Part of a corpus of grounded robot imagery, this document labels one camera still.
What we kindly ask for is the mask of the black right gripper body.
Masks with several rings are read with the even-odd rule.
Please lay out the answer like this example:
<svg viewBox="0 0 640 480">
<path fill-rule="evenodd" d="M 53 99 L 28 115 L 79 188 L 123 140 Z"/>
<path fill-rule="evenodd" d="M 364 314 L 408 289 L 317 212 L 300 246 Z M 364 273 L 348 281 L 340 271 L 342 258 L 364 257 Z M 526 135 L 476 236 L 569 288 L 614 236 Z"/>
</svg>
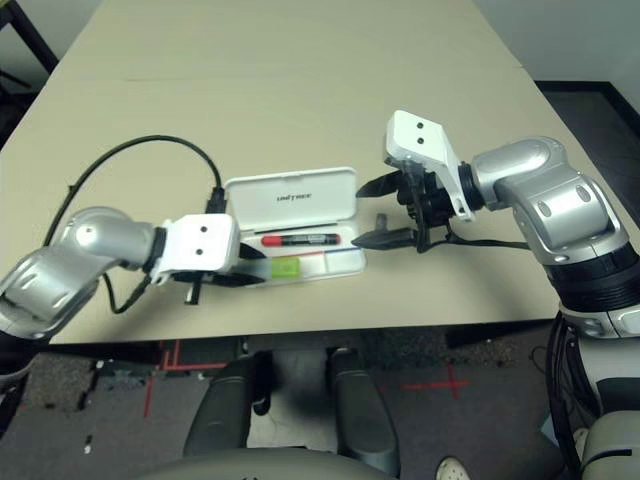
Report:
<svg viewBox="0 0 640 480">
<path fill-rule="evenodd" d="M 406 208 L 414 222 L 422 220 L 427 231 L 445 226 L 456 215 L 450 196 L 438 184 L 435 173 L 411 176 L 409 172 L 400 171 L 397 187 L 398 203 Z"/>
</svg>

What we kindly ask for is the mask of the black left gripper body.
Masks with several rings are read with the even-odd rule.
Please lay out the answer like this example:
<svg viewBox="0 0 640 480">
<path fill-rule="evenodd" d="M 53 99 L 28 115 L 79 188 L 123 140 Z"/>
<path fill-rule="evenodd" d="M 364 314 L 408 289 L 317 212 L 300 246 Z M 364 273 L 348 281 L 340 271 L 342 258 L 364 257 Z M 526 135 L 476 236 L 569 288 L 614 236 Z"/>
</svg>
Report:
<svg viewBox="0 0 640 480">
<path fill-rule="evenodd" d="M 178 283 L 184 283 L 188 286 L 184 304 L 198 305 L 203 285 L 212 285 L 216 282 L 217 274 L 215 272 L 191 271 L 178 272 L 172 275 L 172 280 Z"/>
</svg>

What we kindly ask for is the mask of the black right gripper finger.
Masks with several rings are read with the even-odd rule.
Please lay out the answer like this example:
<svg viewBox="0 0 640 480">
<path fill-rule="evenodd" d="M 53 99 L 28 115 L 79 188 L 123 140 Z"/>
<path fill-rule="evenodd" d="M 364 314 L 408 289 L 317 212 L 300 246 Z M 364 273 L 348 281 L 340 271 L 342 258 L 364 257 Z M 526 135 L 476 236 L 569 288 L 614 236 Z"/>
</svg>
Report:
<svg viewBox="0 0 640 480">
<path fill-rule="evenodd" d="M 399 190 L 403 181 L 403 173 L 394 171 L 366 182 L 356 192 L 357 198 L 378 198 Z"/>
<path fill-rule="evenodd" d="M 354 238 L 351 243 L 361 249 L 393 250 L 405 247 L 415 247 L 416 239 L 414 231 L 405 227 L 394 230 L 372 230 Z"/>
</svg>

